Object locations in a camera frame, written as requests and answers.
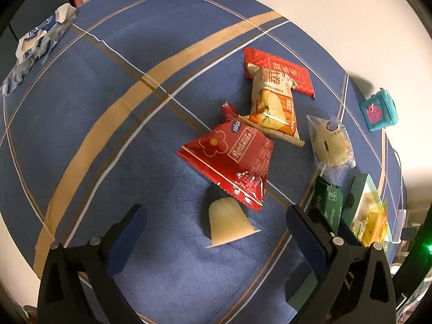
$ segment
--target pink window design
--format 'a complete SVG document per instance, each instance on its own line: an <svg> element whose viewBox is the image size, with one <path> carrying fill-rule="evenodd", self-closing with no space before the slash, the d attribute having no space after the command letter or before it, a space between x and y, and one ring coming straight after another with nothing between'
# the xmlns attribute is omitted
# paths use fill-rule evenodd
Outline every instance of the pink window design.
<svg viewBox="0 0 432 324"><path fill-rule="evenodd" d="M379 108L379 106L375 106L373 103L369 105L366 114L368 115L368 119L371 124L377 123L382 120L381 108Z"/></svg>

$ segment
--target round blue label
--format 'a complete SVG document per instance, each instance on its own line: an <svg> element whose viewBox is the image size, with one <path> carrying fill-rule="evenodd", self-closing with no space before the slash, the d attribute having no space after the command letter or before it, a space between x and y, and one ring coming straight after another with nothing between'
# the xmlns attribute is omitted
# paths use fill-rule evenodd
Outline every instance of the round blue label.
<svg viewBox="0 0 432 324"><path fill-rule="evenodd" d="M326 125L326 128L329 132L334 132L338 127L339 125L332 120L329 120Z"/></svg>
<svg viewBox="0 0 432 324"><path fill-rule="evenodd" d="M235 120L232 122L231 131L233 133L238 132L240 130L240 128L241 128L241 123L238 120Z"/></svg>

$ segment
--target green snack package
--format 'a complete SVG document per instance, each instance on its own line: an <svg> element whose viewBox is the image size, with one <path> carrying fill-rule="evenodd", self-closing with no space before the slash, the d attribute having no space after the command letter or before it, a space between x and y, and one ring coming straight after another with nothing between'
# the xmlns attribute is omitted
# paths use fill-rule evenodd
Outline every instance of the green snack package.
<svg viewBox="0 0 432 324"><path fill-rule="evenodd" d="M340 186L331 186L323 177L315 180L315 192L312 205L318 208L335 234L338 233L340 215L342 213L342 189Z"/></svg>

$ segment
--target red wrapper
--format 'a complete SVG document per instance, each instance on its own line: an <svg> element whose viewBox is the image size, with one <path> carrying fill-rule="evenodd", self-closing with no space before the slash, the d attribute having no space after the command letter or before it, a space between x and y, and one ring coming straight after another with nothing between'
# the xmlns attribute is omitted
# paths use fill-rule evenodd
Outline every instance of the red wrapper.
<svg viewBox="0 0 432 324"><path fill-rule="evenodd" d="M299 66L298 64L287 61L286 59L273 56L269 53L265 53L260 50L245 48L245 66L246 76L251 78L248 71L248 64L255 64L260 68L268 68L274 71L280 71L294 79L297 83L297 87L293 90L302 92L303 94L309 95L315 99L314 88L312 87L311 78L306 68Z"/></svg>
<svg viewBox="0 0 432 324"><path fill-rule="evenodd" d="M229 104L224 120L237 113ZM261 210L273 141L235 119L183 145L178 155L227 193L253 210Z"/></svg>

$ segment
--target silver bolt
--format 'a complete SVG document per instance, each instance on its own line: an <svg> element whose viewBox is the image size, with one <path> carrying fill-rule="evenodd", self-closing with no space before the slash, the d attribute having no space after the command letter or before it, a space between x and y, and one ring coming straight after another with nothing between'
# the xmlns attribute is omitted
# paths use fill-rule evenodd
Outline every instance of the silver bolt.
<svg viewBox="0 0 432 324"><path fill-rule="evenodd" d="M59 246L59 243L57 241L53 241L53 242L51 242L50 249L51 250L57 250L58 246Z"/></svg>
<svg viewBox="0 0 432 324"><path fill-rule="evenodd" d="M381 251L382 245L379 242L374 242L374 249L377 251Z"/></svg>
<svg viewBox="0 0 432 324"><path fill-rule="evenodd" d="M95 237L90 239L90 245L92 245L92 246L97 246L100 243L101 243L101 238L98 236L95 236Z"/></svg>
<svg viewBox="0 0 432 324"><path fill-rule="evenodd" d="M333 238L333 243L337 246L342 246L343 245L343 239L340 238L339 236Z"/></svg>

